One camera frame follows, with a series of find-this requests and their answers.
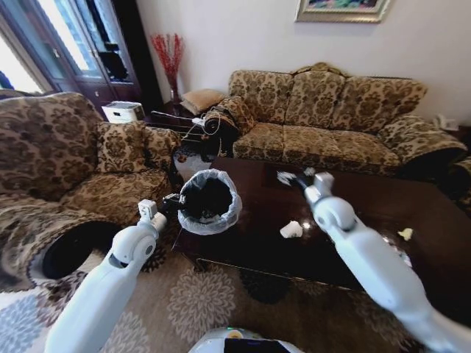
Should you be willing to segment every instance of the sofa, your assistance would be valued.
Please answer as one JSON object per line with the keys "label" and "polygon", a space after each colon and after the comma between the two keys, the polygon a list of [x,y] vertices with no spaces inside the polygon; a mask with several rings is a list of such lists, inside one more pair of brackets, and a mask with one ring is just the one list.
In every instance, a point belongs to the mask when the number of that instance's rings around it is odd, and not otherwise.
{"label": "sofa", "polygon": [[429,174],[466,146],[413,111],[427,88],[412,79],[357,77],[325,63],[284,74],[235,71],[228,99],[206,115],[233,156],[397,176]]}
{"label": "sofa", "polygon": [[438,187],[471,217],[471,157],[452,164],[439,179]]}
{"label": "sofa", "polygon": [[0,101],[0,290],[30,288],[39,254],[61,277],[109,246],[140,200],[178,187],[179,145],[171,130],[105,123],[78,93]]}

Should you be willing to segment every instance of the throw pillow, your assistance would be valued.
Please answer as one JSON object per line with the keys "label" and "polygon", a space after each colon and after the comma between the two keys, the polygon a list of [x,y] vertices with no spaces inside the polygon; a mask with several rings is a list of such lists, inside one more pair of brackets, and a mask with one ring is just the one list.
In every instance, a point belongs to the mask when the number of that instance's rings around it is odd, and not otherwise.
{"label": "throw pillow", "polygon": [[194,90],[183,95],[181,105],[194,115],[198,115],[218,104],[224,98],[225,95],[217,90]]}
{"label": "throw pillow", "polygon": [[145,171],[144,127],[142,122],[99,123],[96,170],[102,173]]}

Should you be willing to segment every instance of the picture frame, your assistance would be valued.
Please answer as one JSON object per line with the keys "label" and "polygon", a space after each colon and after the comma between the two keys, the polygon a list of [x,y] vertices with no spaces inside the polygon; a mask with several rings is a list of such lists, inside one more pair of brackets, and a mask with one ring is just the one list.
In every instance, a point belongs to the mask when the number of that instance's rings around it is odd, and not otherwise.
{"label": "picture frame", "polygon": [[393,0],[300,0],[296,22],[380,23]]}

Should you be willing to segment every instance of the floor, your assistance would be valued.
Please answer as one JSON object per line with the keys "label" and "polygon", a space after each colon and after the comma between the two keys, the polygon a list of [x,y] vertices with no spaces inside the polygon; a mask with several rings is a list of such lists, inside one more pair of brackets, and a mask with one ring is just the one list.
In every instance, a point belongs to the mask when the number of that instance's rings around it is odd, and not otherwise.
{"label": "floor", "polygon": [[197,171],[210,168],[210,162],[202,161],[199,149],[200,145],[197,143],[184,142],[174,153],[175,165],[185,181],[188,181]]}
{"label": "floor", "polygon": [[[175,163],[185,180],[209,168],[197,145]],[[171,250],[180,230],[169,220],[155,253],[102,352],[184,353],[209,329],[243,327],[292,342],[305,353],[418,352],[402,325],[361,293],[211,265],[195,272]],[[101,258],[59,281],[0,293],[0,352],[43,352],[48,331]]]}

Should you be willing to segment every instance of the white robotic arm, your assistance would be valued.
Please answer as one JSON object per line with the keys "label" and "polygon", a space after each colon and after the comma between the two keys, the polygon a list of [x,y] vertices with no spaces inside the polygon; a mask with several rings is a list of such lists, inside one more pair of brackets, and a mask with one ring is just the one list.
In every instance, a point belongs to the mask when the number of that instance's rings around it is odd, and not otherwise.
{"label": "white robotic arm", "polygon": [[[471,352],[471,330],[434,310],[415,272],[375,230],[358,219],[348,202],[332,196],[330,174],[317,174],[313,185],[294,174],[281,173],[278,179],[301,186],[314,220],[329,234],[340,257],[373,300],[395,314],[429,349]],[[138,224],[114,237],[103,262],[86,276],[55,322],[47,338],[46,353],[95,353],[104,346],[166,223],[154,202],[140,202],[139,211]],[[209,332],[191,352],[222,352],[224,338],[213,335]],[[281,344],[287,352],[300,352],[289,343]]]}
{"label": "white robotic arm", "polygon": [[166,224],[155,202],[143,200],[138,208],[141,220],[115,235],[102,263],[86,276],[52,326],[46,353],[94,353],[110,337]]}
{"label": "white robotic arm", "polygon": [[304,194],[314,220],[368,295],[432,351],[471,352],[471,330],[431,306],[416,273],[381,235],[361,222],[348,202],[332,196],[332,184],[329,173],[317,174]]}

